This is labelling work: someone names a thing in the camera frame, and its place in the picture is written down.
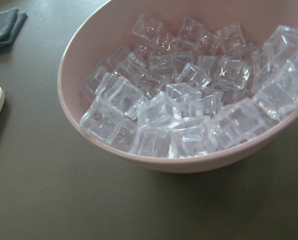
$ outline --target tabletop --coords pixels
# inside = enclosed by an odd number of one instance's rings
[[[298,240],[298,119],[227,167],[153,171],[69,123],[62,54],[103,0],[0,0],[27,13],[0,50],[0,240]]]

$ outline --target cloth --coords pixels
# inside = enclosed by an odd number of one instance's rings
[[[0,12],[0,49],[12,44],[17,37],[24,21],[25,12],[18,13],[18,8]]]

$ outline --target pink bowl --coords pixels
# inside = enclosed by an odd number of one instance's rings
[[[233,22],[242,25],[247,42],[262,44],[278,25],[298,28],[298,0],[111,0],[96,10],[76,31],[58,70],[58,95],[63,111],[75,129],[96,146],[143,167],[195,173],[227,166],[262,148],[298,118],[298,108],[284,121],[253,140],[205,156],[157,158],[133,155],[112,148],[82,131],[79,120],[89,108],[79,90],[98,60],[131,45],[132,27],[140,13],[151,15],[176,34],[185,17],[202,22],[211,31]]]

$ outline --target pile of ice cubes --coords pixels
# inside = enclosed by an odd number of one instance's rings
[[[187,158],[261,135],[298,106],[298,29],[279,26],[263,45],[241,25],[212,33],[190,17],[177,36],[141,14],[139,41],[99,61],[81,93],[80,127],[135,155]]]

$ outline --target microfiber towel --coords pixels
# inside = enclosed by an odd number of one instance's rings
[[[12,44],[26,20],[25,12],[18,13],[18,8],[0,12],[0,49]]]

